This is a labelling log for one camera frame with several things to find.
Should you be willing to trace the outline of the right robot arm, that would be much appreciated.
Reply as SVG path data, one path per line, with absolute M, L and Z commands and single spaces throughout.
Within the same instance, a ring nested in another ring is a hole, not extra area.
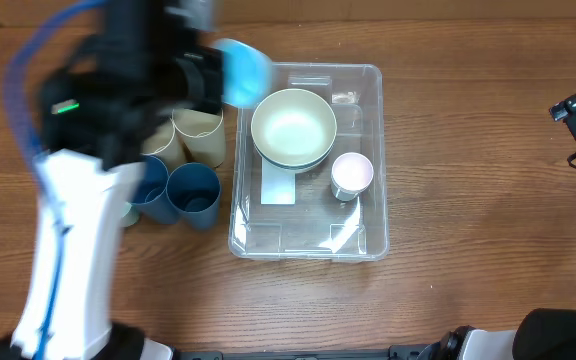
M 576 94 L 550 109 L 554 121 L 562 121 L 576 142 Z M 567 158 L 576 169 L 576 152 Z M 576 359 L 576 309 L 536 309 L 516 330 L 489 332 L 462 326 L 427 346 L 420 359 L 439 360 L 549 360 Z

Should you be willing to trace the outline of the light blue small cup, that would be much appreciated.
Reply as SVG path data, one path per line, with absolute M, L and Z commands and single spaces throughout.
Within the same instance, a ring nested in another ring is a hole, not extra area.
M 213 47 L 223 55 L 223 102 L 236 108 L 253 108 L 271 89 L 274 76 L 272 60 L 261 51 L 234 39 L 219 39 Z

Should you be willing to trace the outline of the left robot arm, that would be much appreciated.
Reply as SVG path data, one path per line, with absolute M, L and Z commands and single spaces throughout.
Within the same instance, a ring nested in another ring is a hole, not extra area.
M 176 108 L 223 107 L 220 50 L 209 1 L 101 1 L 101 28 L 85 37 L 38 91 L 24 90 L 33 56 L 77 2 L 41 25 L 10 61 L 3 96 L 10 128 L 38 185 L 30 290 L 0 359 L 176 359 L 179 352 L 109 315 L 122 211 L 146 163 L 144 143 Z

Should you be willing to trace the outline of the cream bowl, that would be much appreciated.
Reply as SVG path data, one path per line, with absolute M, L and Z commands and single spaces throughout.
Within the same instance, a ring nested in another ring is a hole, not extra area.
M 322 97 L 289 88 L 259 103 L 250 130 L 253 144 L 261 152 L 309 162 L 332 150 L 338 124 L 332 107 Z
M 286 156 L 284 154 L 270 156 L 269 154 L 260 152 L 260 156 L 270 165 L 280 170 L 291 173 L 304 173 L 316 168 L 326 159 L 328 153 L 323 154 L 322 156 L 319 156 L 318 158 L 309 162 L 300 159 L 295 160 L 292 157 Z

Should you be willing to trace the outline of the dark blue bowl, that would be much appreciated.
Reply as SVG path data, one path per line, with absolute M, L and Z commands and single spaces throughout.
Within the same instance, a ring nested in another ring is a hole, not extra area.
M 264 155 L 258 148 L 256 148 L 257 153 L 261 156 L 262 159 L 266 160 L 268 163 L 270 163 L 271 165 L 286 170 L 286 171 L 292 171 L 295 173 L 303 173 L 303 172 L 307 172 L 310 171 L 314 168 L 316 168 L 320 163 L 322 163 L 326 157 L 330 154 L 330 151 L 326 152 L 324 155 L 322 155 L 321 157 L 319 157 L 318 159 L 306 163 L 306 164 L 301 164 L 301 165 L 285 165 L 285 164 L 280 164 L 277 161 L 274 161 L 272 159 L 270 159 L 268 156 Z

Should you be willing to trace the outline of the pink small cup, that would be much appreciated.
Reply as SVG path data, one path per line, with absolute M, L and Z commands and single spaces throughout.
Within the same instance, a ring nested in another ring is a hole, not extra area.
M 358 195 L 369 187 L 373 177 L 372 162 L 357 152 L 338 156 L 331 168 L 331 185 L 335 194 Z

